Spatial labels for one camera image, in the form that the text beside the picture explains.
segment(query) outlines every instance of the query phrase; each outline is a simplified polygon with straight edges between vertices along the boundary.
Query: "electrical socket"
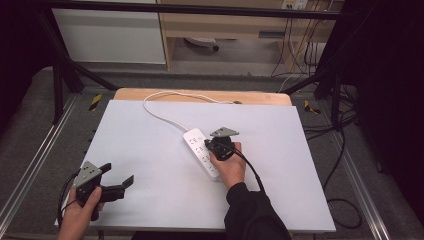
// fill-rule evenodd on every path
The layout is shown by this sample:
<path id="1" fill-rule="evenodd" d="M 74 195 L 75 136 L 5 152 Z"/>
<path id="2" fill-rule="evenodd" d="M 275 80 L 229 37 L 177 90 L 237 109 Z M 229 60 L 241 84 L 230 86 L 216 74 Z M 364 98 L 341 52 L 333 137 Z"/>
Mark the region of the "electrical socket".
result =
<path id="1" fill-rule="evenodd" d="M 306 4 L 308 4 L 308 0 L 296 0 L 294 4 L 294 10 L 305 10 Z"/>
<path id="2" fill-rule="evenodd" d="M 296 0 L 284 0 L 281 9 L 293 10 L 296 5 Z"/>

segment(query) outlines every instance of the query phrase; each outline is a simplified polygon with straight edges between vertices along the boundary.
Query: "human hand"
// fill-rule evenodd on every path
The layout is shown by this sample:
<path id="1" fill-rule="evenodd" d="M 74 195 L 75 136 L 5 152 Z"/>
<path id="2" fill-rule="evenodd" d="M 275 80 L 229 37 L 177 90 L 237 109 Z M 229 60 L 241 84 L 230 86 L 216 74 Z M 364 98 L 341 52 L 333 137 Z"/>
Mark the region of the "human hand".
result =
<path id="1" fill-rule="evenodd" d="M 241 152 L 241 143 L 235 142 L 235 148 Z M 219 170 L 221 180 L 230 189 L 236 183 L 244 182 L 246 162 L 237 154 L 233 154 L 228 160 L 218 161 L 212 152 L 209 152 L 211 163 Z"/>
<path id="2" fill-rule="evenodd" d="M 76 195 L 76 188 L 71 188 L 67 203 L 69 206 L 65 209 L 62 226 L 57 237 L 58 240 L 82 239 L 90 223 L 91 213 L 94 208 L 97 207 L 97 210 L 100 211 L 103 207 L 103 204 L 98 204 L 102 195 L 100 187 L 94 189 L 84 207 L 81 207 L 76 201 Z"/>

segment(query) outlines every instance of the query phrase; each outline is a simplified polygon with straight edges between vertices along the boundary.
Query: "white table surface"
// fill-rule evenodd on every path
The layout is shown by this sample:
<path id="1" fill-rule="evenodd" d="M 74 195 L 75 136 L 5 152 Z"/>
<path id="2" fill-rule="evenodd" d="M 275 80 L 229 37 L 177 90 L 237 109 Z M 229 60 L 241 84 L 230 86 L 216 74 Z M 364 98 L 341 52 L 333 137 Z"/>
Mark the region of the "white table surface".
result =
<path id="1" fill-rule="evenodd" d="M 233 141 L 262 179 L 272 205 L 291 232 L 335 231 L 295 107 L 149 102 L 157 114 L 205 136 L 228 127 Z M 228 210 L 222 182 L 205 175 L 183 140 L 183 131 L 143 108 L 142 101 L 111 100 L 84 161 L 112 163 L 102 185 L 134 175 L 125 198 L 106 203 L 91 226 L 103 229 L 215 231 Z M 258 190 L 247 167 L 250 190 Z"/>

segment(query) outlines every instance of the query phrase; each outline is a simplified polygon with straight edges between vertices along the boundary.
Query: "white power strip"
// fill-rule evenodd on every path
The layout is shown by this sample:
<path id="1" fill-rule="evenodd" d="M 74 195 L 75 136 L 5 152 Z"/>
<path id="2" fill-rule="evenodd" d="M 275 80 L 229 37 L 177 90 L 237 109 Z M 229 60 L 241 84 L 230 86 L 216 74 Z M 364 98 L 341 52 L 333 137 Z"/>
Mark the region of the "white power strip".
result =
<path id="1" fill-rule="evenodd" d="M 308 0 L 283 0 L 282 9 L 305 10 Z"/>
<path id="2" fill-rule="evenodd" d="M 194 128 L 184 133 L 183 137 L 209 179 L 214 182 L 219 181 L 219 170 L 210 161 L 209 150 L 205 146 L 205 135 Z"/>

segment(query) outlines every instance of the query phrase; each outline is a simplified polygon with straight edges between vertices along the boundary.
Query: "black sleeve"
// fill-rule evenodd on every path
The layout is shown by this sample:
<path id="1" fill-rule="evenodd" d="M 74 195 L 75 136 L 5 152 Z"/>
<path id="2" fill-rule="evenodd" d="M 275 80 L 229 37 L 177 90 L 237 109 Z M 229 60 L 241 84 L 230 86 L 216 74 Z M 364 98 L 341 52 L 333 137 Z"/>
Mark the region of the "black sleeve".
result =
<path id="1" fill-rule="evenodd" d="M 249 192 L 245 183 L 237 183 L 228 191 L 227 201 L 230 204 L 225 216 L 228 240 L 291 239 L 264 192 Z"/>

